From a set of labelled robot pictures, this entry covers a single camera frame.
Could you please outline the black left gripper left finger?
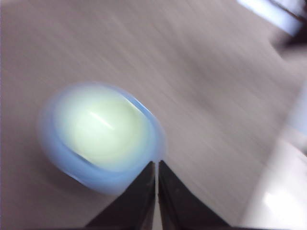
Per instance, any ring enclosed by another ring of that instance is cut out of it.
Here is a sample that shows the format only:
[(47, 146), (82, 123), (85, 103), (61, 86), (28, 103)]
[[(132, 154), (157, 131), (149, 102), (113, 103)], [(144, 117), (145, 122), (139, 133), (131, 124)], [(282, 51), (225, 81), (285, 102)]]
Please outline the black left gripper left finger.
[(155, 163), (149, 162), (127, 189), (86, 227), (141, 227), (155, 202)]

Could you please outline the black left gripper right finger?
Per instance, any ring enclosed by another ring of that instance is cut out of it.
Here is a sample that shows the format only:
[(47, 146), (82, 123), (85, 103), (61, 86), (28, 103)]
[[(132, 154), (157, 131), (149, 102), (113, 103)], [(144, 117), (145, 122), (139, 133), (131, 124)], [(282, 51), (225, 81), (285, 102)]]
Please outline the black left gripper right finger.
[(158, 197), (163, 227), (230, 227), (200, 201), (176, 176), (165, 161), (159, 162)]

